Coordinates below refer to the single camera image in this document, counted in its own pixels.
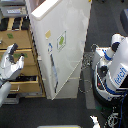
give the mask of gray floor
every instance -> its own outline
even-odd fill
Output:
[[[84,88],[85,88],[85,99],[87,109],[96,109],[95,98],[92,90],[92,78],[91,78],[91,62],[93,58],[92,52],[85,52],[83,60],[83,77],[84,77]]]
[[[97,44],[100,47],[110,46],[111,37],[115,33],[127,36],[120,22],[120,13],[126,8],[128,8],[128,0],[125,0],[124,3],[121,3],[120,0],[106,0],[104,4],[93,0],[85,47],[86,52],[91,52],[92,44]]]

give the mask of floor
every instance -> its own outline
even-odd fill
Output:
[[[114,33],[126,36],[120,23],[120,12],[127,7],[127,0],[124,3],[120,0],[105,0],[105,3],[93,0],[85,52],[92,51],[92,44],[110,46]],[[85,70],[81,72],[81,79],[85,79],[85,75],[90,79],[89,72]],[[81,89],[84,86],[86,88],[86,82],[80,81],[80,86]],[[101,112],[95,107],[88,107],[88,98],[80,91],[77,99],[51,101],[46,98],[22,98],[17,105],[3,105],[0,108],[0,128],[36,128],[41,125],[79,125],[92,128],[91,115],[98,117],[103,128],[105,119]]]

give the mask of blue logo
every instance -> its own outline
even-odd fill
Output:
[[[115,82],[120,85],[121,81],[124,79],[125,74],[126,74],[126,69],[125,68],[120,68],[120,72],[117,74],[117,77],[114,79]]]

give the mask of wooden drawer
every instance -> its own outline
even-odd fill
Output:
[[[9,45],[16,43],[18,49],[31,48],[29,30],[12,31],[14,18],[9,19],[8,30],[0,31],[0,49],[7,49]]]
[[[24,68],[21,70],[21,75],[37,76],[38,75],[37,66],[36,65],[24,66]]]
[[[6,50],[0,50],[0,60],[1,60],[5,51]],[[15,62],[19,59],[21,53],[23,53],[25,55],[24,56],[24,66],[35,65],[35,60],[33,57],[32,49],[16,50],[13,54]]]
[[[39,92],[39,81],[38,78],[36,81],[25,81],[25,82],[10,82],[11,90],[10,93],[30,93],[30,92]]]

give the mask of drawer handle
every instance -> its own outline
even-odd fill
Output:
[[[20,87],[18,86],[17,90],[10,90],[10,92],[18,92],[20,90]]]
[[[0,44],[2,44],[2,39],[0,39]]]

